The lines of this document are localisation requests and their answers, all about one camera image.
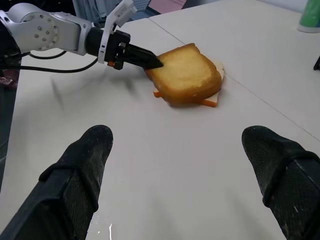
red object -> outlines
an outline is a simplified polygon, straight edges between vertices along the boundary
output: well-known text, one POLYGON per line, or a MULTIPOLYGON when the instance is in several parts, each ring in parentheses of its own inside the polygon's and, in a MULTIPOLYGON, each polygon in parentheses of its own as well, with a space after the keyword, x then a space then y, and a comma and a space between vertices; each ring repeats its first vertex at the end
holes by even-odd
POLYGON ((19 70, 3 70, 4 77, 0 76, 0 86, 10 89, 17 89, 19 80, 19 70))
POLYGON ((187 0, 151 0, 148 7, 160 14, 181 10, 187 0))

pink paper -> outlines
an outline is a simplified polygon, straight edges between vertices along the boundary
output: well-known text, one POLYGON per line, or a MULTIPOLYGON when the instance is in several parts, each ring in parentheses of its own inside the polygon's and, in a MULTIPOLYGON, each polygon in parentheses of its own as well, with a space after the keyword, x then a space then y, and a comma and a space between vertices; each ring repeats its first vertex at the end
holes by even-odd
POLYGON ((149 7, 161 14, 182 9, 187 0, 151 0, 149 7))

toasted bread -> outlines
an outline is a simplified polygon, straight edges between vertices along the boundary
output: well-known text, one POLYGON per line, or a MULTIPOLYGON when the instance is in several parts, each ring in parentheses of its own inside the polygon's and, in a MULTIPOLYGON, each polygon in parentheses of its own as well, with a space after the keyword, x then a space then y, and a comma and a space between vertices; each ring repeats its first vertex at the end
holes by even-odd
MULTIPOLYGON (((225 71, 224 71, 223 64, 221 62, 219 62, 219 61, 214 61, 213 63, 216 66, 216 70, 219 72, 219 74, 221 76, 221 79, 223 81, 224 80, 224 76, 225 76, 225 71)), ((208 97, 208 98, 206 98, 204 100, 196 101, 194 103, 195 104, 200 104, 200 105, 203 105, 203 106, 207 106, 207 107, 215 108, 215 107, 218 106, 219 93, 220 93, 220 91, 218 91, 216 94, 212 95, 211 97, 208 97)), ((153 90, 153 95, 156 98, 162 98, 163 97, 163 95, 156 88, 153 90)))
POLYGON ((161 54, 158 59, 164 66, 145 73, 171 104, 197 103, 221 88, 222 78, 216 66, 194 43, 161 54))

bread crust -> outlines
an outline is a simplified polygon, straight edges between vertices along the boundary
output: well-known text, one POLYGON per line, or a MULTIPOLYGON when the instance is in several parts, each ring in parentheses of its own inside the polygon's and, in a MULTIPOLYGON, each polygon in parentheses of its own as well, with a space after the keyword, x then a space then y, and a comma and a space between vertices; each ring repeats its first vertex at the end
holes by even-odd
POLYGON ((169 56, 186 48, 193 48, 196 50, 199 53, 199 57, 203 61, 203 64, 206 64, 210 69, 210 77, 206 79, 205 84, 201 85, 201 87, 174 91, 170 88, 170 85, 164 83, 162 79, 155 74, 155 71, 152 69, 145 71, 147 77, 153 82, 154 86, 159 90, 162 97, 171 104, 186 104, 202 101, 216 94, 222 85, 221 75, 217 71, 216 66, 212 61, 200 53, 200 50, 194 43, 190 43, 163 53, 159 55, 158 58, 163 59, 163 57, 169 56))

black cable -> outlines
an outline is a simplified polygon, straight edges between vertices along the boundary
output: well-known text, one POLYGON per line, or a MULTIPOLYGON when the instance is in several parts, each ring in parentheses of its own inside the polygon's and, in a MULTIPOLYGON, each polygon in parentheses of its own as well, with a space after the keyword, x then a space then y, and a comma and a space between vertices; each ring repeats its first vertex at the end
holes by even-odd
POLYGON ((54 55, 54 56, 36 56, 36 55, 33 55, 32 53, 29 53, 29 56, 34 58, 34 59, 41 59, 41 60, 49 60, 49 59, 56 59, 56 58, 59 58, 61 57, 62 55, 66 54, 67 51, 63 51, 57 55, 54 55))
POLYGON ((13 57, 14 58, 23 58, 25 56, 28 56, 29 54, 30 54, 30 52, 28 51, 28 52, 25 52, 25 53, 22 53, 22 54, 18 54, 18 55, 13 56, 13 57))
POLYGON ((93 65, 95 65, 98 62, 98 58, 96 58, 92 63, 89 65, 79 68, 79 69, 73 69, 73 70, 60 70, 60 69, 50 69, 50 68, 44 68, 44 67, 37 67, 37 66, 14 66, 14 65, 0 65, 0 70, 33 70, 33 71, 42 71, 42 72, 49 72, 49 73, 58 73, 58 74, 73 74, 73 73, 79 73, 84 70, 87 70, 91 68, 93 65))

